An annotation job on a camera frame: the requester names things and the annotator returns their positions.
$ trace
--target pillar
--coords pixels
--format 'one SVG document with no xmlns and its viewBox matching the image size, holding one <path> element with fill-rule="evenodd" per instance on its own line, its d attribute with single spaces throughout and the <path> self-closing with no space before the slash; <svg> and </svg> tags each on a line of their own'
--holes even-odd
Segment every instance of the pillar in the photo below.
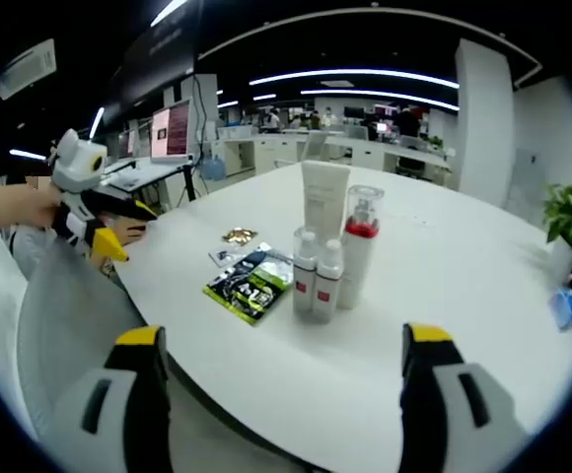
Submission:
<svg viewBox="0 0 572 473">
<path fill-rule="evenodd" d="M 180 98 L 183 101 L 192 98 L 192 105 L 189 110 L 189 129 L 187 131 L 189 135 L 188 146 L 189 150 L 198 157 L 200 152 L 198 144 L 205 119 L 207 120 L 205 141 L 215 138 L 215 126 L 218 119 L 218 95 L 216 94 L 218 81 L 216 74 L 196 74 L 195 77 L 196 80 L 194 80 L 194 76 L 189 76 L 180 83 Z"/>
<path fill-rule="evenodd" d="M 507 58 L 462 39 L 455 54 L 459 89 L 459 191 L 503 207 L 514 165 L 514 97 Z"/>
</svg>

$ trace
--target white wall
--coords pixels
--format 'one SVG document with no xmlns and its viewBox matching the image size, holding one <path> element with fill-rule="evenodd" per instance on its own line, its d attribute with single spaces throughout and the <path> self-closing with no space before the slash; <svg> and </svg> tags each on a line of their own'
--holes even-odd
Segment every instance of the white wall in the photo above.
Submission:
<svg viewBox="0 0 572 473">
<path fill-rule="evenodd" d="M 572 183 L 572 95 L 552 78 L 515 92 L 514 103 L 517 160 L 506 210 L 541 227 L 546 187 Z"/>
<path fill-rule="evenodd" d="M 507 58 L 462 39 L 455 54 L 459 91 L 458 189 L 505 205 L 514 164 L 514 97 Z"/>
</svg>

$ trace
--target bottle with red label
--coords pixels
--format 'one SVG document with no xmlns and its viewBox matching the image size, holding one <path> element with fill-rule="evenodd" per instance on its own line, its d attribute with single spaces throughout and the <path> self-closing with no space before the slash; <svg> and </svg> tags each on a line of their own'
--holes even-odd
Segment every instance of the bottle with red label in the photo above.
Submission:
<svg viewBox="0 0 572 473">
<path fill-rule="evenodd" d="M 317 264 L 315 296 L 313 297 L 313 317 L 315 320 L 328 323 L 334 316 L 342 275 L 341 242 L 338 239 L 329 239 Z"/>
<path fill-rule="evenodd" d="M 372 252 L 380 231 L 380 205 L 385 191 L 368 185 L 353 185 L 347 195 L 347 218 L 343 232 L 345 271 L 341 281 L 338 306 L 358 305 Z"/>
<path fill-rule="evenodd" d="M 300 228 L 295 232 L 293 255 L 293 307 L 300 313 L 310 313 L 313 309 L 316 270 L 317 237 Z"/>
</svg>

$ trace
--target white round table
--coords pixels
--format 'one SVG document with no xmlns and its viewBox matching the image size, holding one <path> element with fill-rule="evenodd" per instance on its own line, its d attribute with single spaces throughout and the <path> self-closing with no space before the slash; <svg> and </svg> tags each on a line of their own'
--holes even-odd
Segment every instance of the white round table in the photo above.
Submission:
<svg viewBox="0 0 572 473">
<path fill-rule="evenodd" d="M 117 271 L 168 350 L 215 402 L 258 435 L 331 471 L 395 471 L 402 452 L 401 329 L 439 325 L 467 362 L 513 396 L 530 433 L 572 380 L 572 331 L 548 308 L 544 233 L 427 182 L 352 168 L 350 185 L 385 190 L 361 304 L 329 325 L 293 313 L 287 294 L 256 326 L 201 290 L 221 270 L 208 252 L 233 227 L 292 251 L 303 224 L 300 166 L 219 190 L 155 222 Z"/>
</svg>

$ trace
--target white tube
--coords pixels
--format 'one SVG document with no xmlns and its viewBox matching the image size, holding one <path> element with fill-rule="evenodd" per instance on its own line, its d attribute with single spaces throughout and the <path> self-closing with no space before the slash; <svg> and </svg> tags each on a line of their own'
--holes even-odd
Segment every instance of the white tube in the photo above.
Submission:
<svg viewBox="0 0 572 473">
<path fill-rule="evenodd" d="M 301 227 L 295 232 L 293 253 L 293 307 L 302 314 L 313 309 L 317 269 L 317 238 Z"/>
<path fill-rule="evenodd" d="M 334 317 L 342 275 L 341 242 L 338 239 L 330 239 L 325 244 L 317 265 L 315 296 L 313 297 L 313 318 L 315 320 L 328 323 Z"/>
<path fill-rule="evenodd" d="M 302 163 L 306 228 L 317 241 L 339 238 L 343 223 L 349 168 L 314 161 Z"/>
</svg>

